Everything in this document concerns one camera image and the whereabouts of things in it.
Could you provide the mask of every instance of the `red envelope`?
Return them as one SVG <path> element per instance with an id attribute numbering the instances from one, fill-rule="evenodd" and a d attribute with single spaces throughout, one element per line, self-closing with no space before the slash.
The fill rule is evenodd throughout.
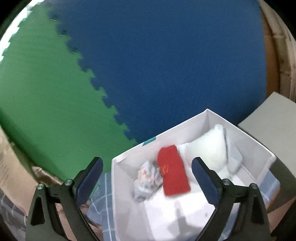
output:
<path id="1" fill-rule="evenodd" d="M 183 161 L 176 146 L 161 148 L 157 156 L 157 162 L 163 176 L 163 190 L 166 196 L 190 191 Z"/>

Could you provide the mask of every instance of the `blue foam mat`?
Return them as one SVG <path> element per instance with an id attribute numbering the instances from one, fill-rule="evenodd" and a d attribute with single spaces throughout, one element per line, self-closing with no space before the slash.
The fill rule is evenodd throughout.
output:
<path id="1" fill-rule="evenodd" d="M 206 108 L 238 124 L 265 100 L 256 0 L 47 2 L 137 142 Z"/>

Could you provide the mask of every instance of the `green tape piece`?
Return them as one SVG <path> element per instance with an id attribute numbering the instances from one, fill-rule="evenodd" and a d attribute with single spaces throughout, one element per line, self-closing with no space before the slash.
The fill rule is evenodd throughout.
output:
<path id="1" fill-rule="evenodd" d="M 37 5 L 0 63 L 0 124 L 31 160 L 61 179 L 74 178 L 94 156 L 111 160 L 133 147 L 56 33 L 48 9 Z"/>
<path id="2" fill-rule="evenodd" d="M 147 145 L 147 144 L 149 144 L 150 142 L 153 142 L 153 141 L 155 141 L 155 140 L 156 140 L 156 137 L 152 137 L 152 138 L 150 138 L 149 140 L 143 142 L 143 145 L 142 145 L 142 146 L 145 146 L 145 145 Z"/>

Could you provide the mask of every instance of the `white box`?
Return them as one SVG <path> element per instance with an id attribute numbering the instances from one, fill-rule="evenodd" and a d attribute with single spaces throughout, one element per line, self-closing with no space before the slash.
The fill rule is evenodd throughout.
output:
<path id="1" fill-rule="evenodd" d="M 150 230 L 144 203 L 133 200 L 133 182 L 146 160 L 156 160 L 162 147 L 191 142 L 221 124 L 226 136 L 237 146 L 242 168 L 237 177 L 248 186 L 261 184 L 275 155 L 245 132 L 209 109 L 120 154 L 112 160 L 113 217 L 118 241 L 155 240 Z"/>

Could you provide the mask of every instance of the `screw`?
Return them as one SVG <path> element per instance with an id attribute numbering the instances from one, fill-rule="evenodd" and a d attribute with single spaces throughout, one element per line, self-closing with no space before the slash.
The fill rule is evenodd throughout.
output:
<path id="1" fill-rule="evenodd" d="M 43 187 L 44 187 L 44 184 L 40 183 L 40 184 L 38 184 L 37 189 L 41 190 Z"/>
<path id="2" fill-rule="evenodd" d="M 257 189 L 257 188 L 258 188 L 257 184 L 255 184 L 255 183 L 251 183 L 250 186 L 251 186 L 251 188 L 253 188 L 253 189 Z"/>
<path id="3" fill-rule="evenodd" d="M 223 179 L 222 182 L 224 185 L 230 185 L 230 183 L 231 183 L 231 181 L 227 178 Z"/>
<path id="4" fill-rule="evenodd" d="M 72 184 L 72 182 L 73 181 L 71 179 L 68 179 L 68 180 L 65 181 L 65 185 L 70 186 Z"/>

